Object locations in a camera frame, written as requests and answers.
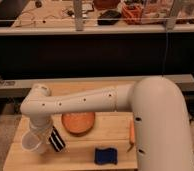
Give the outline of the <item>white wrist gripper body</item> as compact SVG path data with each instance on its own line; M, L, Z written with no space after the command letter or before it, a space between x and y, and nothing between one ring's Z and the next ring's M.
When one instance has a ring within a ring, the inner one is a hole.
M41 141L48 142L53 129L53 120L51 117L31 118L29 120L29 129Z

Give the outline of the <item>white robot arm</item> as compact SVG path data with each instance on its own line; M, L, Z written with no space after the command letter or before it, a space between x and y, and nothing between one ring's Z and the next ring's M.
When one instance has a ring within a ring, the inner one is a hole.
M53 114L131 112L139 171L194 171L186 102L179 87L165 77L65 96L53 96L47 86L35 84L20 110L34 132L51 125Z

